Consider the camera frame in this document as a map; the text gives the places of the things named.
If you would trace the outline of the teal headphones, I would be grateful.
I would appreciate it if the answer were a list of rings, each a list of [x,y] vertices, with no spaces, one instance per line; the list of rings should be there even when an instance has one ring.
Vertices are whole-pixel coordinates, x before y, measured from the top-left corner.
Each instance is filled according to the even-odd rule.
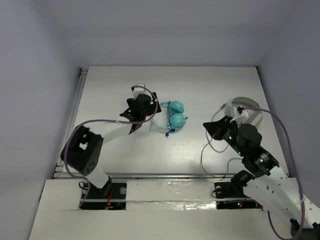
[[[175,133],[182,129],[188,120],[184,116],[185,107],[178,100],[163,101],[160,103],[160,108],[166,108],[166,123],[165,126],[158,125],[154,119],[151,120],[150,132],[165,132],[168,137],[171,133]]]

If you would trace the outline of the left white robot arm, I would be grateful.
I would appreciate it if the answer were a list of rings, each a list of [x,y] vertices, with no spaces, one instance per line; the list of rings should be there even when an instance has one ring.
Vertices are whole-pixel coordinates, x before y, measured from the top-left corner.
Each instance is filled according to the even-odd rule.
[[[117,120],[88,120],[76,126],[60,154],[65,166],[86,178],[100,197],[111,193],[112,184],[111,178],[98,168],[103,145],[134,133],[161,112],[157,94],[149,90],[134,92],[126,102],[128,108]]]

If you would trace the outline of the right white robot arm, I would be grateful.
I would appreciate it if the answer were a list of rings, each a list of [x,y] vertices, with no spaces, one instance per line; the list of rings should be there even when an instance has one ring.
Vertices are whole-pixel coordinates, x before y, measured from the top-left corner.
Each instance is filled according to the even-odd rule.
[[[215,184],[218,199],[245,198],[260,204],[268,215],[291,224],[293,240],[320,238],[320,209],[301,191],[298,182],[289,178],[276,158],[261,146],[262,135],[251,124],[238,126],[225,116],[203,127],[216,141],[225,141],[242,159],[245,169],[229,182]]]

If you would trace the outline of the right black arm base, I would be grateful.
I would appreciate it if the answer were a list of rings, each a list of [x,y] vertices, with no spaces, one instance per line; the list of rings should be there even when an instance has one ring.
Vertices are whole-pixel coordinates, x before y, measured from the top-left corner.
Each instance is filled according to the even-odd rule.
[[[216,208],[218,210],[262,209],[258,202],[244,194],[244,187],[254,179],[251,173],[241,170],[230,181],[215,182],[211,196],[216,200]]]

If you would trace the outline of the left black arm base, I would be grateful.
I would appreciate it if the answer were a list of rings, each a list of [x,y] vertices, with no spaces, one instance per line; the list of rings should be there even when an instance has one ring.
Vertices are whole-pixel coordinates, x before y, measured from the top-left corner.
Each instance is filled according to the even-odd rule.
[[[115,182],[112,183],[106,194],[99,191],[98,188],[90,185],[88,190],[88,182],[80,181],[78,183],[81,189],[81,197],[79,208],[81,210],[125,210],[126,209],[126,194],[127,183]]]

